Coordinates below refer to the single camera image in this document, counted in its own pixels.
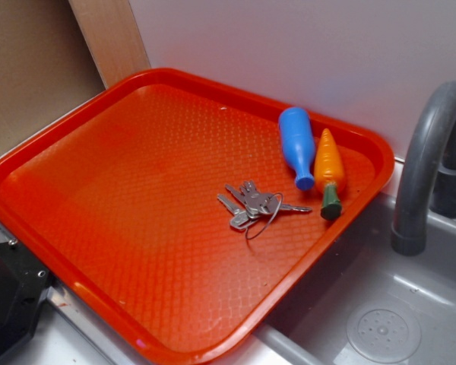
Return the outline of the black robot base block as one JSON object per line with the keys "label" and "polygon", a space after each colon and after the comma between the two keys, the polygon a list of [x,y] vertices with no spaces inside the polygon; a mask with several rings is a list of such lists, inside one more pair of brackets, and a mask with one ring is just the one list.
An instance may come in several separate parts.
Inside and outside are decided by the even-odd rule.
{"label": "black robot base block", "polygon": [[22,243],[0,243],[0,360],[35,335],[52,282],[50,270]]}

